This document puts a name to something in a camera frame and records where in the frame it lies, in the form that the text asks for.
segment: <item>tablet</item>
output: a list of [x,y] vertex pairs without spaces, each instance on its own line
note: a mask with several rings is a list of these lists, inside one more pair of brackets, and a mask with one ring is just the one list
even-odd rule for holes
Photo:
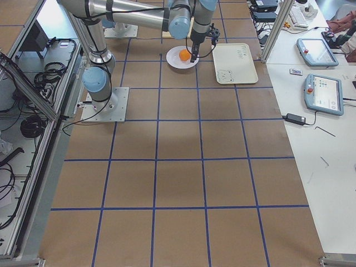
[[339,64],[324,39],[300,38],[296,46],[308,66],[334,67]]
[[309,74],[305,80],[306,107],[333,115],[344,114],[341,80]]

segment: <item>black round object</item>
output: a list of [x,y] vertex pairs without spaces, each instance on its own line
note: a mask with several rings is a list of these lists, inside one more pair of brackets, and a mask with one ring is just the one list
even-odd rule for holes
[[38,115],[32,115],[21,122],[20,130],[26,138],[36,138],[43,133],[46,123]]

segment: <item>orange fruit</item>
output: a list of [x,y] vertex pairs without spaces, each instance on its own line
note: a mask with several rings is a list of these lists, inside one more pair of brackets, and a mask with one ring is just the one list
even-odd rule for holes
[[187,49],[183,49],[179,52],[179,58],[182,61],[187,61],[189,60],[191,57],[191,54],[189,53],[189,51]]

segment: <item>white table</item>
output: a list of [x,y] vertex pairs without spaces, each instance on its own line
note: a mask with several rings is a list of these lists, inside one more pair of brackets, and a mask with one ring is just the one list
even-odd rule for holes
[[[308,2],[317,7],[314,0]],[[320,11],[309,25],[327,26]],[[321,31],[324,29],[300,34],[282,31],[267,61],[281,113],[304,116],[307,123],[314,122],[314,111],[304,103],[308,74],[338,78],[342,81],[343,96],[356,98],[352,85],[356,67],[349,66],[343,55],[337,56],[339,66],[327,70],[308,67],[300,56],[296,40],[321,38]],[[301,69],[304,75],[290,75],[289,68]],[[317,113],[314,126],[285,122],[285,127],[324,252],[356,254],[356,108],[344,109],[343,116]]]

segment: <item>keyboard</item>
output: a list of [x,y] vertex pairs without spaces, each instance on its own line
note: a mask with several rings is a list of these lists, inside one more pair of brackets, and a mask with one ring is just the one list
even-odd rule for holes
[[287,22],[290,24],[290,28],[294,30],[305,30],[309,27],[303,13],[296,5],[291,7]]

